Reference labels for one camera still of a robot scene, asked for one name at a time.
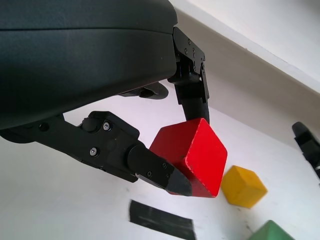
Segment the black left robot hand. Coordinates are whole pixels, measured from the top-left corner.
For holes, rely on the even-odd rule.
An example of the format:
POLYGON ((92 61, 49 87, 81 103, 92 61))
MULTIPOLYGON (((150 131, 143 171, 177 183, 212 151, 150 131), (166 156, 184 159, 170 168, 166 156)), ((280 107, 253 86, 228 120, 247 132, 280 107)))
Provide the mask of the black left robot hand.
POLYGON ((167 0, 3 0, 0 135, 37 142, 128 182, 199 196, 195 179, 150 151, 109 111, 64 113, 113 96, 160 100, 174 84, 186 121, 209 122, 204 52, 167 0))

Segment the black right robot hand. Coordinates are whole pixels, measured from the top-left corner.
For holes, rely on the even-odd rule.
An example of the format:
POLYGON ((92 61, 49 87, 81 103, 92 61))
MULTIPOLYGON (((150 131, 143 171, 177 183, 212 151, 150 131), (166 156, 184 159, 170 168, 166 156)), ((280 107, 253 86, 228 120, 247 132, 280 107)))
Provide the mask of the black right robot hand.
POLYGON ((320 141, 302 122, 292 125, 294 140, 299 146, 305 160, 311 165, 313 171, 320 178, 320 141))

